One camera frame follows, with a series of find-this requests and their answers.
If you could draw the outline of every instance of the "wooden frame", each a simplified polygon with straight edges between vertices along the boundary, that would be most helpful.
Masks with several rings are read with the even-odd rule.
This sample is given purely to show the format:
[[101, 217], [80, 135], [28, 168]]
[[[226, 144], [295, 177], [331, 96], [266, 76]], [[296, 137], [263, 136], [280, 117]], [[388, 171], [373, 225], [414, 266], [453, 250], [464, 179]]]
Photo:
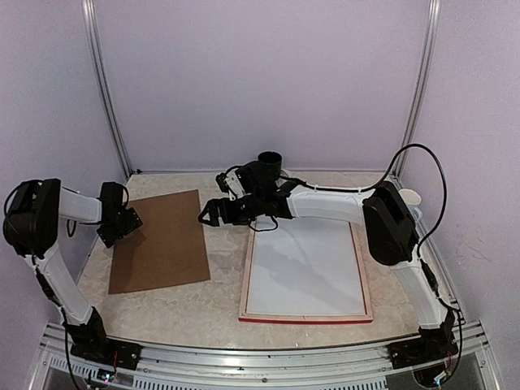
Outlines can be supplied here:
[[373, 320], [371, 299], [368, 292], [368, 282], [366, 280], [365, 266], [362, 259], [359, 237], [355, 229], [349, 223], [350, 235], [353, 241], [354, 252], [356, 254], [357, 269], [361, 281], [363, 301], [365, 304], [365, 314], [355, 315], [279, 315], [279, 314], [250, 314], [247, 313], [247, 301], [249, 295], [249, 282], [251, 279], [251, 269], [253, 268], [254, 244], [256, 232], [251, 230], [249, 234], [247, 252], [245, 255], [244, 281], [240, 294], [240, 313], [239, 321], [250, 323], [291, 323], [291, 324], [352, 324], [352, 323], [371, 323]]

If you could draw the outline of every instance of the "metal corner post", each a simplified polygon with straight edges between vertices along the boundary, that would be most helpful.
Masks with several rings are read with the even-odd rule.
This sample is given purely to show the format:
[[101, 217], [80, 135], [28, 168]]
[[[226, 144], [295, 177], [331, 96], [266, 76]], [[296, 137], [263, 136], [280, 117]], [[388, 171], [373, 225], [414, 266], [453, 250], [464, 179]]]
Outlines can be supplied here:
[[[422, 46], [419, 73], [415, 83], [414, 97], [412, 98], [412, 105], [409, 110], [408, 119], [406, 120], [405, 135], [403, 136], [401, 147], [408, 145], [414, 139], [415, 128], [417, 127], [419, 112], [421, 110], [421, 105], [423, 104], [424, 93], [426, 92], [431, 59], [433, 57], [433, 50], [436, 43], [439, 14], [440, 0], [430, 0], [426, 36], [424, 37], [424, 44]], [[398, 178], [401, 177], [403, 173], [409, 151], [410, 150], [406, 150], [401, 153], [401, 156], [397, 159], [393, 174]]]
[[128, 152], [124, 146], [123, 137], [119, 130], [117, 119], [115, 118], [114, 106], [112, 104], [111, 93], [106, 81], [105, 68], [103, 66], [103, 57], [101, 43], [99, 41], [98, 25], [96, 23], [96, 11], [94, 9], [93, 0], [82, 0], [84, 24], [89, 41], [90, 54], [93, 60], [94, 73], [96, 75], [97, 86], [103, 104], [103, 110], [106, 114], [106, 120], [110, 129], [110, 135], [114, 142], [115, 152], [119, 160], [119, 165], [123, 170], [126, 179], [132, 174], [132, 165], [128, 157]]

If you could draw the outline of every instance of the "cable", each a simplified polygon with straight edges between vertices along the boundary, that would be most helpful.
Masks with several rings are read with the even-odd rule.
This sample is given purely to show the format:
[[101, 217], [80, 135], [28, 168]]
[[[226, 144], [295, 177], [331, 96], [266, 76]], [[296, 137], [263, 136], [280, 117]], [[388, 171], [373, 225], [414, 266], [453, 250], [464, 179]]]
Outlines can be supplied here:
[[276, 230], [278, 228], [278, 221], [275, 219], [275, 217], [270, 217], [271, 218], [271, 221], [273, 221], [273, 223], [275, 224], [274, 227], [271, 227], [269, 229], [255, 229], [254, 227], [251, 226], [251, 223], [249, 223], [249, 229], [255, 231], [255, 232], [258, 232], [258, 233], [261, 233], [261, 232], [273, 232], [274, 230]]
[[65, 323], [65, 356], [67, 357], [68, 373], [71, 375], [72, 383], [74, 384], [76, 389], [81, 390], [80, 386], [78, 386], [78, 383], [76, 382], [74, 373], [72, 372], [71, 357], [69, 356], [69, 352], [68, 352], [68, 330], [67, 330], [68, 322], [67, 322], [67, 315], [65, 314], [65, 309], [63, 307], [61, 307], [61, 312], [63, 315], [63, 322]]
[[448, 370], [452, 370], [452, 365], [453, 365], [453, 355], [448, 352]]
[[434, 231], [437, 230], [437, 228], [439, 227], [440, 222], [442, 221], [442, 218], [444, 217], [444, 212], [446, 211], [446, 203], [447, 203], [447, 200], [448, 200], [448, 186], [446, 184], [446, 177], [444, 176], [444, 170], [442, 169], [442, 166], [440, 165], [440, 161], [437, 158], [436, 154], [433, 153], [433, 151], [430, 148], [428, 148], [427, 146], [425, 146], [423, 144], [408, 144], [408, 145], [403, 146], [402, 148], [400, 148], [394, 154], [394, 156], [392, 158], [392, 161], [388, 165], [388, 168], [384, 172], [384, 174], [381, 177], [381, 179], [379, 179], [375, 184], [373, 184], [373, 185], [371, 185], [369, 187], [365, 187], [365, 188], [354, 189], [354, 188], [330, 188], [330, 187], [312, 186], [310, 184], [307, 184], [307, 182], [305, 182], [304, 180], [301, 180], [301, 179], [298, 179], [298, 178], [287, 177], [287, 176], [283, 176], [283, 175], [280, 175], [279, 177], [280, 177], [280, 179], [285, 179], [285, 180], [288, 180], [288, 181], [292, 181], [292, 182], [294, 182], [296, 184], [302, 185], [303, 187], [306, 187], [308, 189], [313, 189], [313, 190], [316, 190], [316, 191], [328, 191], [328, 192], [338, 192], [338, 193], [366, 193], [368, 191], [371, 191], [372, 189], [376, 189], [379, 185], [381, 185], [381, 183], [383, 183], [385, 181], [385, 179], [390, 174], [390, 171], [392, 170], [393, 164], [395, 163], [395, 161], [397, 160], [399, 155], [401, 153], [403, 153], [405, 150], [408, 150], [410, 148], [419, 148], [419, 149], [425, 150], [426, 152], [428, 152], [428, 154], [430, 154], [430, 156], [435, 161], [435, 164], [437, 165], [437, 168], [439, 170], [440, 178], [442, 180], [442, 187], [443, 187], [443, 201], [442, 201], [442, 206], [440, 207], [439, 217], [438, 217], [437, 221], [435, 222], [435, 225], [419, 241], [419, 243], [417, 245], [417, 256], [418, 256], [418, 258], [421, 258], [421, 252], [420, 252], [421, 246], [434, 233]]
[[446, 384], [454, 375], [455, 371], [457, 371], [457, 368], [459, 364], [461, 363], [462, 358], [462, 316], [461, 316], [461, 310], [457, 309], [455, 307], [452, 307], [448, 305], [441, 297], [438, 297], [439, 302], [442, 306], [444, 306], [447, 310], [454, 312], [457, 315], [457, 321], [458, 321], [458, 335], [459, 335], [459, 347], [458, 347], [458, 355], [457, 355], [457, 362], [455, 363], [455, 367], [453, 370], [449, 373], [449, 376], [446, 378], [444, 382], [441, 383], [441, 385]]
[[128, 206], [128, 202], [130, 202], [130, 194], [128, 193], [128, 188], [126, 188], [124, 185], [121, 184], [121, 187], [123, 187], [123, 191], [124, 193], [127, 194], [127, 200], [125, 201], [125, 203], [123, 204], [123, 208], [126, 209], [127, 206]]
[[76, 227], [77, 227], [77, 221], [72, 221], [71, 219], [68, 219], [67, 220], [67, 236], [69, 237], [73, 237], [74, 236], [74, 233], [76, 233]]
[[76, 194], [78, 193], [77, 191], [74, 191], [73, 189], [70, 189], [70, 188], [67, 188], [67, 187], [63, 187], [62, 186], [62, 189], [66, 189], [70, 193], [76, 193]]
[[229, 172], [231, 172], [233, 169], [238, 169], [238, 168], [242, 168], [243, 165], [233, 165], [232, 167], [229, 167], [227, 170], [226, 170], [226, 173], [224, 175], [227, 175]]
[[117, 377], [117, 351], [115, 351], [115, 354], [114, 354], [114, 379], [112, 380], [112, 382], [115, 381], [116, 377]]

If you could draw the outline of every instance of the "table surface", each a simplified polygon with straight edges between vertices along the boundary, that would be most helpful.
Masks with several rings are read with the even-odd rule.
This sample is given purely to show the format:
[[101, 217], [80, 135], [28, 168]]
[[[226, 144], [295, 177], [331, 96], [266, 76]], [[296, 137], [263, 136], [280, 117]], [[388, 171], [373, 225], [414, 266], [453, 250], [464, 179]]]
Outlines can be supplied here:
[[[310, 183], [357, 187], [373, 184], [380, 174], [298, 172], [297, 176]], [[133, 175], [128, 182], [132, 200], [193, 189], [199, 190], [201, 207], [209, 199], [223, 196], [215, 173]], [[211, 280], [108, 295], [112, 250], [98, 240], [78, 286], [101, 314], [109, 336], [133, 340], [208, 348], [286, 349], [357, 344], [415, 333], [418, 324], [408, 297], [392, 272], [371, 258], [364, 228], [356, 229], [374, 315], [369, 324], [239, 322], [247, 227], [204, 227]]]

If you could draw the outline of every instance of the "metal rail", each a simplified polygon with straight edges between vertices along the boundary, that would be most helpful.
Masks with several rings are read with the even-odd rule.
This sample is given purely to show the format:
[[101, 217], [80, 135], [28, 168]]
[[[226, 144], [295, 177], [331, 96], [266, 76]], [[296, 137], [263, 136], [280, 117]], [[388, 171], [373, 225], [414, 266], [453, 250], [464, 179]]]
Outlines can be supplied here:
[[[32, 390], [41, 389], [41, 378], [45, 377], [41, 372], [46, 373], [49, 366], [61, 371], [67, 369], [63, 337], [61, 326], [49, 324], [41, 342]], [[411, 370], [392, 369], [388, 344], [414, 337], [417, 336], [368, 344], [285, 350], [205, 349], [140, 343], [143, 350], [137, 370], [119, 369], [118, 375], [122, 380], [117, 388], [238, 390], [291, 387], [324, 390], [348, 386], [356, 389], [358, 384], [359, 388], [362, 385], [370, 388], [370, 384], [372, 388], [386, 388], [385, 378], [388, 375]], [[465, 356], [472, 353], [485, 356], [488, 341], [480, 323], [465, 324], [463, 337]], [[110, 368], [76, 357], [72, 357], [71, 362], [74, 372], [84, 377], [89, 371], [95, 372], [100, 367]], [[488, 378], [486, 383], [492, 384], [493, 378]]]
[[[422, 46], [421, 62], [419, 63], [419, 73], [415, 83], [414, 97], [406, 120], [405, 135], [401, 142], [401, 147], [408, 145], [414, 138], [417, 127], [419, 112], [423, 104], [424, 93], [426, 92], [428, 75], [430, 74], [431, 59], [436, 43], [437, 26], [439, 24], [440, 0], [430, 0], [430, 10], [428, 12], [428, 22], [424, 44]], [[393, 174], [401, 177], [405, 168], [405, 162], [410, 150], [401, 153], [396, 162]]]
[[84, 25], [89, 41], [90, 55], [92, 56], [94, 74], [99, 87], [99, 95], [102, 100], [103, 110], [110, 129], [110, 136], [114, 142], [115, 152], [119, 160], [119, 165], [123, 170], [126, 179], [132, 174], [132, 164], [124, 146], [123, 137], [119, 130], [117, 119], [115, 118], [114, 105], [112, 104], [111, 93], [106, 81], [106, 73], [103, 65], [101, 43], [99, 41], [98, 25], [96, 22], [96, 10], [93, 0], [82, 0]]

